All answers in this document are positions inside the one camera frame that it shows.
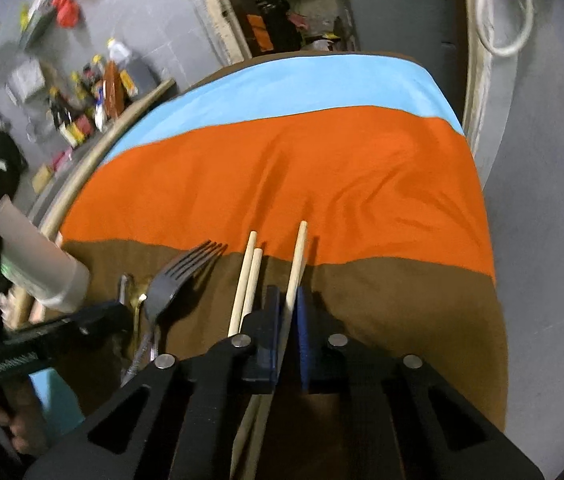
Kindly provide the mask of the person's left hand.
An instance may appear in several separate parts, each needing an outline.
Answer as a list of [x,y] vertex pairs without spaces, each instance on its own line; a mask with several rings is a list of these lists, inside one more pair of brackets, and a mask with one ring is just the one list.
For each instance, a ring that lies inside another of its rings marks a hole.
[[12,434],[11,444],[17,453],[41,456],[49,449],[47,425],[42,404],[25,376],[3,385],[4,398],[0,400],[0,427]]

